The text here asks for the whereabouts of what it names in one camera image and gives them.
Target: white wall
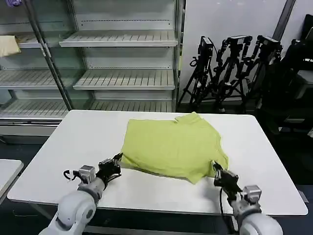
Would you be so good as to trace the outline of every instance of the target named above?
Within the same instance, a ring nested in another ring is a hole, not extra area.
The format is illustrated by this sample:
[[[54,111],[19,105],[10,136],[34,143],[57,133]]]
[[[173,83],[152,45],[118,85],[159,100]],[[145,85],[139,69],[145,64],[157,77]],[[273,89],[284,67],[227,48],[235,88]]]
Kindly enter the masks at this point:
[[[313,0],[297,0],[281,40],[284,52],[288,49],[293,39],[300,39],[302,26],[307,14],[313,15]]]
[[[251,35],[251,54],[258,35],[273,35],[285,3],[286,0],[186,0],[179,97],[194,70],[189,63],[197,56],[202,35],[210,37],[217,50],[227,37]],[[212,68],[216,66],[213,59]]]

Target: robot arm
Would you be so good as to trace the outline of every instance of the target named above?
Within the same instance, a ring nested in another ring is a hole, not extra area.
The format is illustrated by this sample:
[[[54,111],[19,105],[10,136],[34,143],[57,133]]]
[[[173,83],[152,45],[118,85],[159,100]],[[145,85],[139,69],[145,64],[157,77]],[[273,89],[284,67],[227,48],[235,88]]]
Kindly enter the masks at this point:
[[[214,185],[221,187],[227,194],[227,201],[233,208],[240,235],[282,235],[279,223],[268,215],[262,214],[259,200],[262,191],[257,185],[246,186],[241,190],[238,175],[224,170],[217,162]]]
[[[121,176],[118,164],[122,154],[99,163],[99,171],[95,173],[92,166],[83,166],[73,171],[74,177],[68,177],[69,170],[64,172],[67,179],[81,179],[78,190],[63,197],[58,205],[49,226],[40,232],[40,235],[81,235],[86,225],[95,214],[96,205],[108,182]]]

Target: white table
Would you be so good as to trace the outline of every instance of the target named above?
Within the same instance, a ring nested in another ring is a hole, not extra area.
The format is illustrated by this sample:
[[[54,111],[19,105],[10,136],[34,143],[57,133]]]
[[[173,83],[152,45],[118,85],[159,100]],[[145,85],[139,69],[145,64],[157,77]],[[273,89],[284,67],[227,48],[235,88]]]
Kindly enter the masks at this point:
[[[23,166],[24,164],[18,160],[0,159],[0,204]]]
[[[77,189],[63,171],[82,165],[97,166],[119,153],[128,120],[174,119],[184,114],[146,112],[70,111],[8,194],[13,201],[56,205]],[[257,120],[249,115],[202,114],[222,136],[230,170],[239,186],[257,184],[260,204],[269,215],[306,215],[308,209],[270,145]],[[219,188],[212,178],[196,185],[188,181],[122,169],[109,183],[98,208],[195,214],[219,214]],[[224,211],[232,213],[224,195]]]

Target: shelf rack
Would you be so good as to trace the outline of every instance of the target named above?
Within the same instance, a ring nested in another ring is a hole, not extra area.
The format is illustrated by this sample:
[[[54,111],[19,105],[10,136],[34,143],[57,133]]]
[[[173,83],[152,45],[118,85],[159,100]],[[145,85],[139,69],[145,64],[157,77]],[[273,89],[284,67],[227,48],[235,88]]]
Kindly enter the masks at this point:
[[[19,48],[41,48],[40,43],[33,32],[12,33],[17,39]],[[47,32],[45,40],[49,47],[59,47],[59,41],[66,38],[68,34],[65,32]]]
[[[170,113],[172,112],[172,102],[146,100],[96,100],[90,110]]]
[[[174,90],[173,70],[87,70],[76,90]]]
[[[63,100],[17,99],[0,110],[3,118],[62,118],[68,113]]]
[[[173,30],[78,31],[60,42],[62,47],[175,47]]]
[[[74,71],[62,71],[64,86],[74,82]],[[0,70],[0,89],[2,90],[57,90],[58,87],[50,70]]]

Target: beige cloth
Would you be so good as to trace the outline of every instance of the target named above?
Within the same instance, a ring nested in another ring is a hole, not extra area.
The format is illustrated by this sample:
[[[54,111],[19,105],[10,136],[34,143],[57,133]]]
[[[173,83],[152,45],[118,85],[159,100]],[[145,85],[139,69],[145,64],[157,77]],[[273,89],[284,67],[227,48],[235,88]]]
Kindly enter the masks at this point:
[[[0,36],[0,57],[20,53],[15,36]]]

